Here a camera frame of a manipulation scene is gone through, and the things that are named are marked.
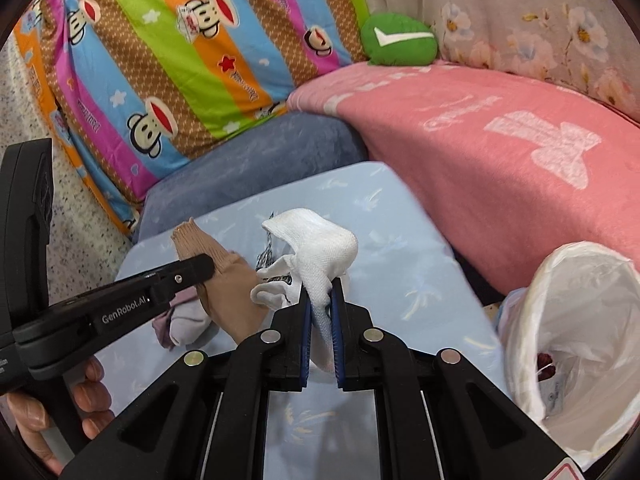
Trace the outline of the person's left hand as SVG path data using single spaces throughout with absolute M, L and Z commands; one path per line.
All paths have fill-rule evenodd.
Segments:
M 72 388 L 76 406 L 85 413 L 82 429 L 90 440 L 93 440 L 115 418 L 111 411 L 112 397 L 103 385 L 103 377 L 102 364 L 92 356 L 84 364 L 84 379 Z M 53 428 L 54 422 L 42 403 L 32 396 L 19 392 L 8 393 L 6 403 L 26 446 L 48 471 L 58 477 L 64 466 L 44 440 L 43 433 Z

